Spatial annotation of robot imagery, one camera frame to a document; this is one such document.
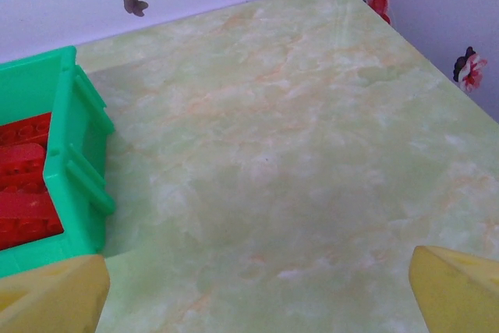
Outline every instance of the red flower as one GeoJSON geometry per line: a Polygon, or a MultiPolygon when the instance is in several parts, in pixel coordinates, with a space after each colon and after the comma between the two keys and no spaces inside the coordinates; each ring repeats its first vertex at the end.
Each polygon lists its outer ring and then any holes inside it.
{"type": "Polygon", "coordinates": [[[388,17],[388,0],[367,0],[367,5],[371,7],[374,12],[381,16],[389,25],[391,25],[391,19],[388,17]]]}
{"type": "Polygon", "coordinates": [[[459,72],[458,81],[461,90],[471,92],[478,89],[483,78],[482,68],[486,65],[486,59],[480,58],[478,54],[471,55],[459,72]]]}

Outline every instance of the floral wall decal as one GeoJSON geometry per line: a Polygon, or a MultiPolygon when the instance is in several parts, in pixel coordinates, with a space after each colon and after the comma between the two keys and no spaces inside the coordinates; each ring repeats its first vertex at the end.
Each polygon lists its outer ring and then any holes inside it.
{"type": "Polygon", "coordinates": [[[468,47],[465,55],[458,57],[454,64],[454,81],[468,93],[478,89],[483,78],[482,68],[486,65],[487,60],[481,58],[473,47],[468,47]]]}
{"type": "Polygon", "coordinates": [[[367,0],[367,5],[371,7],[374,12],[381,16],[389,25],[391,25],[391,19],[388,16],[388,8],[390,2],[388,0],[367,0]]]}
{"type": "Polygon", "coordinates": [[[143,17],[143,11],[149,7],[147,2],[143,0],[123,0],[123,5],[125,6],[125,11],[130,14],[134,14],[138,17],[143,17]]]}

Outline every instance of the green plastic bin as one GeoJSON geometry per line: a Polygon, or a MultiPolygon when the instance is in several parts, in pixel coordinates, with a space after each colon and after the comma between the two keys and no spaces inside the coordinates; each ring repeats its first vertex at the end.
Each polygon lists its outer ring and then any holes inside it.
{"type": "Polygon", "coordinates": [[[0,277],[98,253],[105,219],[106,140],[114,131],[105,103],[76,64],[71,46],[0,65],[0,124],[51,112],[44,181],[62,234],[0,251],[0,277]]]}

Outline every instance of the light green marble floor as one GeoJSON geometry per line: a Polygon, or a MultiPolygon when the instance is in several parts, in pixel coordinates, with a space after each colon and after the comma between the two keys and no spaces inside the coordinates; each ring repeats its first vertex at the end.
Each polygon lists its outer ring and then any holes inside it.
{"type": "Polygon", "coordinates": [[[499,259],[499,128],[362,0],[81,46],[108,103],[99,332],[425,332],[416,245],[499,259]]]}

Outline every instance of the yellow plastic piece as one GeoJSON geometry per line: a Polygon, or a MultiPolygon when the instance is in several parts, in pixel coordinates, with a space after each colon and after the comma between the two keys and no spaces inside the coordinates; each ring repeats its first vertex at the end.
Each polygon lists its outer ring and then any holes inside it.
{"type": "Polygon", "coordinates": [[[101,255],[0,278],[0,333],[95,332],[108,290],[101,255]]]}
{"type": "Polygon", "coordinates": [[[499,332],[499,262],[418,246],[409,280],[430,333],[499,332]]]}

